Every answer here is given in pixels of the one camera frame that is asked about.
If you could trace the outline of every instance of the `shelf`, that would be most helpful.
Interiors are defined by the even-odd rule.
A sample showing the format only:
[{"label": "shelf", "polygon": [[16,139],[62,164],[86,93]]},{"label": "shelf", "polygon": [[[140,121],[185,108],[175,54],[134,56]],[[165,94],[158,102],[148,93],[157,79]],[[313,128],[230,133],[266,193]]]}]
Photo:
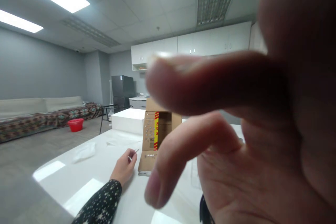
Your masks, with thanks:
[{"label": "shelf", "polygon": [[147,64],[141,63],[141,64],[133,64],[132,65],[133,71],[146,71],[147,70]]}]

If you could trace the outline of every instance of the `cardboard box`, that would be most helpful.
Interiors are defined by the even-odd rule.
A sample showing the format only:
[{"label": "cardboard box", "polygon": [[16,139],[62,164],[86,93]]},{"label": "cardboard box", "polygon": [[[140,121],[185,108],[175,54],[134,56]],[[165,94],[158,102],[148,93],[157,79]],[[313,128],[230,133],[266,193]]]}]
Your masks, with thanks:
[{"label": "cardboard box", "polygon": [[182,116],[167,111],[156,104],[152,98],[147,98],[142,154],[138,167],[139,176],[150,175],[161,143],[181,123]]}]

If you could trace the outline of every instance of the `blurry hand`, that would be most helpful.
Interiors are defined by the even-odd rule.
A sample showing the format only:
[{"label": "blurry hand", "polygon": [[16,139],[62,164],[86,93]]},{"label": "blurry hand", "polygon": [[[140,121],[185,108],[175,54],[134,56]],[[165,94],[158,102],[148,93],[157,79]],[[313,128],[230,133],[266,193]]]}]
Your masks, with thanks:
[{"label": "blurry hand", "polygon": [[[336,223],[335,17],[336,0],[260,0],[267,56],[157,59],[146,73],[151,96],[203,115],[163,141],[146,201],[163,207],[197,156],[217,224]],[[216,109],[242,118],[246,144]]]},{"label": "blurry hand", "polygon": [[124,184],[131,178],[136,162],[137,154],[135,153],[135,150],[127,149],[127,151],[118,159],[110,180],[114,179],[119,181],[123,187]]}]

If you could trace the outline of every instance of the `ceiling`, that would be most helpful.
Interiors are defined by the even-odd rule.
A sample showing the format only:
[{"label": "ceiling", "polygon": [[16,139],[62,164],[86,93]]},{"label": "ceiling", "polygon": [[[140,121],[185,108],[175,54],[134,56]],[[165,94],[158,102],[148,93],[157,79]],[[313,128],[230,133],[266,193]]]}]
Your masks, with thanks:
[{"label": "ceiling", "polygon": [[[0,9],[43,26],[33,34],[0,22],[0,26],[82,53],[114,53],[132,45],[254,20],[258,0],[232,0],[224,22],[196,27],[197,0],[87,0],[74,14],[50,0],[0,0]],[[121,43],[109,48],[61,23],[76,15]]]}]

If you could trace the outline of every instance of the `white box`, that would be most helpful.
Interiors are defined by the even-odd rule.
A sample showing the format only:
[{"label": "white box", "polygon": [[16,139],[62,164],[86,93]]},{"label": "white box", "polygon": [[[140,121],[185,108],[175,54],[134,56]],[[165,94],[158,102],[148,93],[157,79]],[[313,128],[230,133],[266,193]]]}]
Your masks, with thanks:
[{"label": "white box", "polygon": [[145,110],[129,108],[111,116],[112,129],[134,134],[143,133]]}]

